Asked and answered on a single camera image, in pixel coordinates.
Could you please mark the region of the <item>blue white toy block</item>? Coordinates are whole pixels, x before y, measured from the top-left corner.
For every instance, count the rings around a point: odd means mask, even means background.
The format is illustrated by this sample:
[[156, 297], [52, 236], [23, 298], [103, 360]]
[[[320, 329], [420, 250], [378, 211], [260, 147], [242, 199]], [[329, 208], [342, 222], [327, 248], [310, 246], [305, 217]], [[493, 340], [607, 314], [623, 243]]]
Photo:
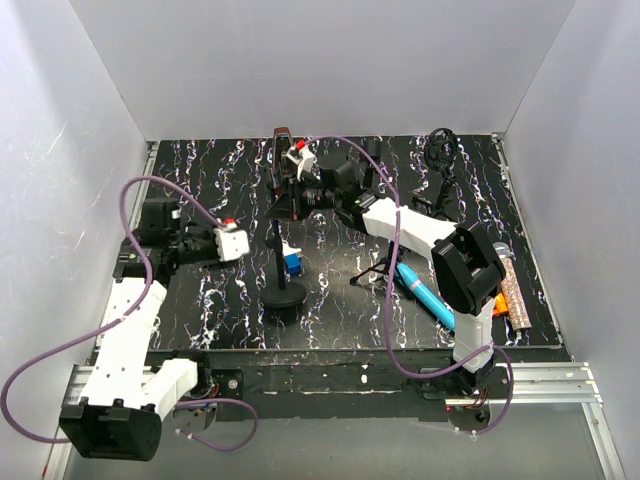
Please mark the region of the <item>blue white toy block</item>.
[[290, 246], [285, 240], [282, 241], [284, 267], [289, 275], [296, 276], [302, 273], [301, 252], [300, 248]]

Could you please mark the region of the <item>black round base mic stand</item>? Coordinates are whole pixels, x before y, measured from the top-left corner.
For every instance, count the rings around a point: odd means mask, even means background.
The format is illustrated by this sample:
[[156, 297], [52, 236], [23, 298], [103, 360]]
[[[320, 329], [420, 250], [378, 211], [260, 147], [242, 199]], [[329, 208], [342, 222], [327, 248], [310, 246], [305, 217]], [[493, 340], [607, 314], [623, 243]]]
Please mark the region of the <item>black round base mic stand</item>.
[[297, 307], [304, 302], [306, 289], [303, 285], [286, 279], [280, 222], [272, 219], [271, 227], [272, 234], [266, 241], [266, 245], [275, 255], [276, 277], [275, 281], [268, 281], [261, 290], [260, 300], [266, 308], [273, 310]]

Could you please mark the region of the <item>black tripod stand blue mic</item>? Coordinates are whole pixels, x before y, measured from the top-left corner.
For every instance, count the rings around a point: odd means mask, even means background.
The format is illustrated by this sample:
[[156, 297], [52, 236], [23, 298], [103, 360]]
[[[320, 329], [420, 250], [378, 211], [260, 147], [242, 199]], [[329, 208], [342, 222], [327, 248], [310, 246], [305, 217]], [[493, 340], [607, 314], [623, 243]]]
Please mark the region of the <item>black tripod stand blue mic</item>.
[[[350, 286], [357, 286], [359, 284], [360, 279], [362, 277], [368, 276], [369, 274], [375, 274], [375, 278], [370, 281], [370, 284], [378, 282], [378, 281], [382, 281], [382, 280], [387, 281], [388, 280], [388, 275], [389, 275], [389, 272], [390, 272], [390, 267], [391, 267], [391, 256], [392, 256], [394, 248], [395, 248], [395, 243], [393, 241], [389, 241], [386, 255], [384, 257], [382, 257], [379, 261], [377, 261], [375, 264], [373, 264], [372, 266], [367, 268], [366, 270], [364, 270], [361, 273], [351, 277], [349, 279], [349, 285]], [[402, 278], [402, 276], [400, 275], [400, 272], [399, 272], [399, 266], [401, 265], [402, 255], [403, 255], [404, 251], [405, 251], [405, 249], [403, 247], [399, 247], [398, 248], [396, 267], [394, 269], [394, 275], [393, 275], [394, 286], [398, 287], [400, 289], [400, 292], [406, 298], [415, 299], [415, 295], [408, 288], [408, 286], [406, 285], [405, 281], [403, 280], [403, 278]]]

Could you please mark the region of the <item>black shock mount tripod stand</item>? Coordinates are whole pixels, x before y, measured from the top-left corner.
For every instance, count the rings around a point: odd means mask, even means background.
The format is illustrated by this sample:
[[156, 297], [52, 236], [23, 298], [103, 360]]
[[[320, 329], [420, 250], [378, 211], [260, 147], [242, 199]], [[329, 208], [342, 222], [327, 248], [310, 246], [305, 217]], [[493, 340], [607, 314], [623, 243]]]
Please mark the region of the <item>black shock mount tripod stand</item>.
[[424, 213], [434, 219], [452, 221], [445, 211], [445, 204], [450, 201], [450, 192], [456, 184], [453, 167], [460, 153], [456, 134], [449, 128], [437, 128], [427, 137], [423, 147], [423, 157], [427, 167], [441, 176], [441, 184], [435, 202], [430, 202], [419, 195], [412, 196], [412, 205], [422, 207]]

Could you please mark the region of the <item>blue microphone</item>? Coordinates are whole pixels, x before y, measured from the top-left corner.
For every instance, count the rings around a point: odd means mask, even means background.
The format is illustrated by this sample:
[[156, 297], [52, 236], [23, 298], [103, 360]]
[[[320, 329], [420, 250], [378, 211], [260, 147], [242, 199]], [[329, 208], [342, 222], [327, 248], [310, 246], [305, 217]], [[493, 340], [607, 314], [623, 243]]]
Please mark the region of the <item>blue microphone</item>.
[[449, 331], [455, 330], [453, 312], [419, 278], [417, 273], [404, 263], [395, 267], [395, 276], [401, 284]]

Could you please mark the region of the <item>orange microphone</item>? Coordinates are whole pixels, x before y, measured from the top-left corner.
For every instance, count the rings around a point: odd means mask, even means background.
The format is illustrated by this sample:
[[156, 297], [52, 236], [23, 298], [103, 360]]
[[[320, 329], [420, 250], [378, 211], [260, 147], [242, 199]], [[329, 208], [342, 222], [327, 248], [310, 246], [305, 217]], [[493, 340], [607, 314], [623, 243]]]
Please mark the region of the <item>orange microphone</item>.
[[498, 317], [498, 316], [504, 316], [504, 315], [508, 315], [508, 314], [509, 314], [509, 307], [508, 307], [508, 303], [506, 301], [506, 298], [505, 298], [503, 293], [499, 293], [495, 297], [495, 304], [494, 304], [494, 308], [493, 308], [493, 316], [494, 317]]

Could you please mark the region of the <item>black stand for black mic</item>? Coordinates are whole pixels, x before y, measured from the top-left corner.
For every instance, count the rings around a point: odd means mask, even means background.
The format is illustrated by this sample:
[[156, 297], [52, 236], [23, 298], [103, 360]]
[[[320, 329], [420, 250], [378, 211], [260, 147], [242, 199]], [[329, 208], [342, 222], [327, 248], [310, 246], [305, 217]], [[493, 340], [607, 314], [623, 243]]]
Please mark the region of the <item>black stand for black mic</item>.
[[376, 168], [381, 167], [383, 139], [379, 136], [368, 138], [363, 149], [366, 154], [359, 154], [359, 159], [365, 164], [363, 186], [366, 189], [373, 187], [376, 176], [379, 176]]

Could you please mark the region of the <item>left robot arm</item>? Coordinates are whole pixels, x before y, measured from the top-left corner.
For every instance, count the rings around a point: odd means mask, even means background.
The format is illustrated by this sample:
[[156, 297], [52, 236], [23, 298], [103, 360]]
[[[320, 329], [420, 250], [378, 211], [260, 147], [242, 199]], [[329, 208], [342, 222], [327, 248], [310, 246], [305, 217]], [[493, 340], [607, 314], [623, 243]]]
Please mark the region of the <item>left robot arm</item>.
[[183, 224], [172, 199], [144, 202], [133, 232], [152, 271], [129, 241], [123, 241], [109, 297], [111, 312], [124, 320], [108, 330], [79, 399], [61, 410], [59, 424], [84, 458], [149, 461], [160, 444], [162, 422], [182, 399], [205, 398], [213, 386], [203, 355], [173, 353], [144, 375], [154, 322], [171, 277], [182, 265], [217, 257], [212, 233]]

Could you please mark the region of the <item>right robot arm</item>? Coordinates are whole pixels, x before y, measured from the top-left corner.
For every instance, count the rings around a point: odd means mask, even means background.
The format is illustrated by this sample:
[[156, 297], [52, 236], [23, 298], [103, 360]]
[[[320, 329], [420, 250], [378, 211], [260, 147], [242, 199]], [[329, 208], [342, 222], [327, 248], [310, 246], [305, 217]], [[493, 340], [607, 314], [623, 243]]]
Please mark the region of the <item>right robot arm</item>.
[[305, 142], [275, 140], [270, 168], [275, 201], [268, 218], [301, 221], [315, 210], [331, 210], [345, 226], [430, 260], [441, 297], [454, 313], [455, 344], [450, 366], [407, 375], [419, 380], [446, 376], [460, 395], [479, 395], [495, 365], [492, 315], [505, 277], [484, 228], [435, 219], [400, 205], [397, 195], [382, 196], [356, 179], [347, 159], [324, 159], [318, 176], [312, 173], [315, 163]]

